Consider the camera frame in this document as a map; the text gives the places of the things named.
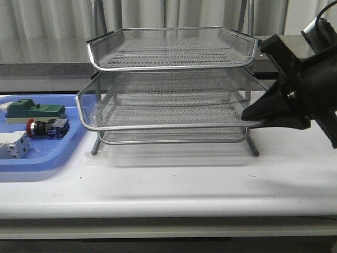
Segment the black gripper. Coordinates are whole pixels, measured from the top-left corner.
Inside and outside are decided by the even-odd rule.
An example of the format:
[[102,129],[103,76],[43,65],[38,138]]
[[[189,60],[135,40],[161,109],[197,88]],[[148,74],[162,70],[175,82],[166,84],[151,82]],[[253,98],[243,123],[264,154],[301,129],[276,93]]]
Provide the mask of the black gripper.
[[279,36],[261,44],[279,78],[241,119],[263,123],[257,128],[305,130],[314,120],[336,148],[336,46],[300,60]]

